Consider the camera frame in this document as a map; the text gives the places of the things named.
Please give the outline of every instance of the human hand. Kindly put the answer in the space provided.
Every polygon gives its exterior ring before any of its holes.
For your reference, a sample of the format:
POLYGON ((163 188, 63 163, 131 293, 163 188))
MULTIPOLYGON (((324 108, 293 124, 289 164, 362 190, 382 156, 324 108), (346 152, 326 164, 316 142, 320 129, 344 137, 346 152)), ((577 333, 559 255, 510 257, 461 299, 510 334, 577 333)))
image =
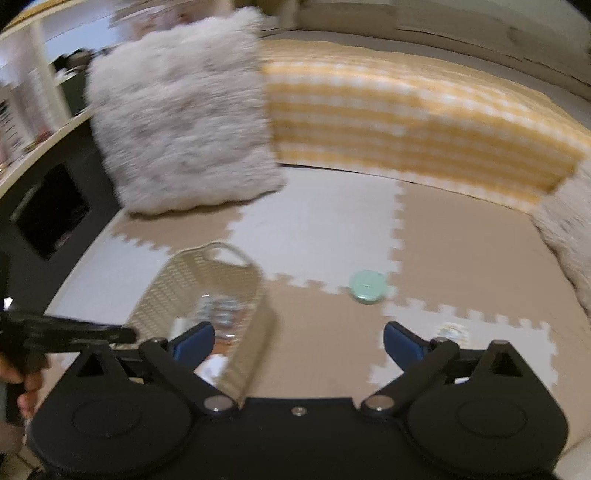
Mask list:
MULTIPOLYGON (((18 397, 17 404, 23 418, 30 419, 35 413, 39 390, 43 386, 43 374, 36 372, 22 375, 0 353, 0 380, 7 384, 24 383, 25 393, 18 397)), ((23 434, 24 429, 21 426, 0 422, 0 453, 19 451, 23 434)))

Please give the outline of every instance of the black square opening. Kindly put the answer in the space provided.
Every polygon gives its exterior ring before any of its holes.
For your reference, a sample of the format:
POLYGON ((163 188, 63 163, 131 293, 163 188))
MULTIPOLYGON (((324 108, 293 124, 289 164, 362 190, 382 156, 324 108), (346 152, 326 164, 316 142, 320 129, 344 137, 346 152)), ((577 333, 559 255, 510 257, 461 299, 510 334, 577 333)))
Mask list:
POLYGON ((39 255, 49 260, 88 212, 88 202, 65 166, 58 165, 27 192, 11 220, 39 255))

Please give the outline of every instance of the triangular cutout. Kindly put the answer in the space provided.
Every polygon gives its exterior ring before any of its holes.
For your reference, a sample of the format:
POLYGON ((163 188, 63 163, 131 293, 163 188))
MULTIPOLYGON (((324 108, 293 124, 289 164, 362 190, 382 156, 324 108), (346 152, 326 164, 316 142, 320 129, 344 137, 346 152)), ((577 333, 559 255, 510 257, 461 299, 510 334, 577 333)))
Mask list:
POLYGON ((506 377, 522 377, 521 370, 515 365, 515 362, 508 353, 500 352, 496 354, 495 361, 492 363, 492 373, 495 375, 504 375, 506 377))
POLYGON ((105 369, 103 369, 99 357, 95 353, 92 353, 89 355, 86 363, 80 368, 78 377, 97 377, 104 374, 105 369))

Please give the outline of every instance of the mint green disc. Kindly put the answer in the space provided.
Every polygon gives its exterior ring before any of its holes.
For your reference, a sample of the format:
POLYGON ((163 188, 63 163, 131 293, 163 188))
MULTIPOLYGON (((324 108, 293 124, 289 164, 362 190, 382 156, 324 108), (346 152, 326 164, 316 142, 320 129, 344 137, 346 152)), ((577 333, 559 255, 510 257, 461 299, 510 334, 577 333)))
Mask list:
POLYGON ((373 270, 361 270, 351 276, 349 290, 361 303, 376 303, 386 295, 386 277, 373 270))

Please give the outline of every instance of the fluffy pillow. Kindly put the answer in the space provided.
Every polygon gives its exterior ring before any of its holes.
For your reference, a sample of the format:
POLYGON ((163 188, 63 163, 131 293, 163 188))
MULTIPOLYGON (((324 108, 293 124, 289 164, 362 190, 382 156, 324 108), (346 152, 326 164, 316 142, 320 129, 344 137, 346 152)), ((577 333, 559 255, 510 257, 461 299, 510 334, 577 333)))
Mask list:
POLYGON ((92 63, 93 132, 125 208, 186 210, 283 185, 265 117, 260 22, 243 8, 148 34, 92 63))
POLYGON ((591 160, 547 196, 532 218, 591 314, 591 160))

